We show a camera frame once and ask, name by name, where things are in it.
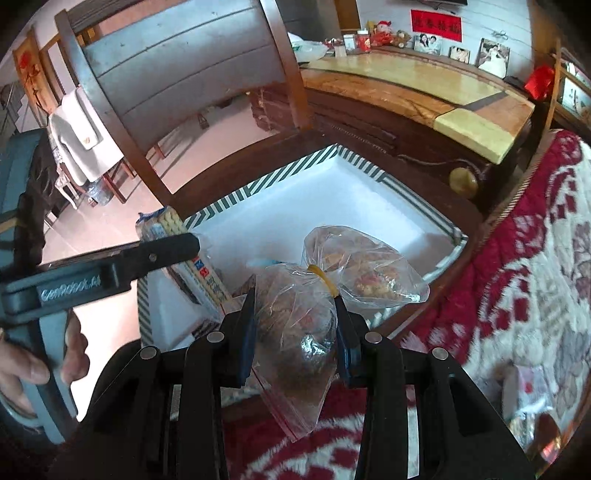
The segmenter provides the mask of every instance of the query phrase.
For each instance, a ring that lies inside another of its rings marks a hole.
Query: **white towel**
[[[99,138],[86,112],[80,106],[78,96],[76,95],[77,91],[78,89],[65,95],[61,100],[61,106],[78,140],[80,140],[80,143],[86,150],[90,150],[98,144]]]
[[[90,104],[84,90],[79,87],[77,91],[79,105],[96,128],[98,144],[90,150],[83,146],[74,133],[74,125],[66,116],[63,106],[59,106],[50,115],[49,127],[63,162],[70,170],[74,181],[78,185],[84,185],[86,180],[95,181],[109,171],[123,158],[123,153],[100,121],[98,113]]]

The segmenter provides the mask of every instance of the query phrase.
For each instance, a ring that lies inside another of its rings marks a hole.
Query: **chair backrest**
[[[67,17],[77,34],[134,3],[86,0]],[[125,129],[147,152],[204,107],[286,81],[285,63],[297,70],[293,52],[280,53],[271,27],[259,0],[187,0],[82,51]],[[68,32],[58,28],[65,39]],[[79,62],[70,61],[86,87]]]

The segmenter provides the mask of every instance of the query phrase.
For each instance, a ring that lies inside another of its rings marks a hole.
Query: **stuffed toy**
[[[390,28],[392,22],[382,20],[375,26],[375,31],[371,35],[370,42],[372,47],[381,47],[383,45],[391,45],[394,36]]]
[[[378,24],[375,26],[375,32],[376,33],[388,33],[390,35],[392,35],[392,28],[390,28],[390,26],[392,25],[392,22],[386,22],[385,20],[382,20],[381,22],[378,22]]]
[[[404,48],[404,47],[406,47],[408,41],[411,38],[412,37],[410,36],[409,33],[405,32],[404,30],[398,30],[396,32],[396,35],[394,35],[394,38],[392,40],[392,45],[394,45],[395,47],[398,47],[398,48]]]

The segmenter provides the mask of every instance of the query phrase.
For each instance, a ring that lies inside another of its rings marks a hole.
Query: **photo frame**
[[[414,50],[420,53],[441,55],[441,38],[428,33],[419,33],[414,36]]]
[[[470,50],[458,46],[450,47],[449,57],[461,63],[470,63]]]
[[[561,84],[561,94],[558,101],[588,128],[591,128],[591,96],[589,95],[591,79],[572,61],[566,61],[566,71],[579,80],[587,89],[583,89],[569,78],[565,78]]]
[[[509,47],[505,47],[494,40],[483,38],[480,42],[476,66],[484,72],[499,78],[505,78],[509,67],[510,54],[511,49]]]

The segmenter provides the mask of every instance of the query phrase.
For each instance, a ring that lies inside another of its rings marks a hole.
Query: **wooden cabinet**
[[[526,125],[504,161],[494,165],[412,119],[343,96],[312,89],[306,92],[319,130],[338,130],[412,164],[470,198],[483,213],[494,208],[500,189],[515,169],[517,150],[529,132]],[[260,128],[266,131],[293,128],[290,106],[281,86],[250,92],[249,97],[253,117]]]

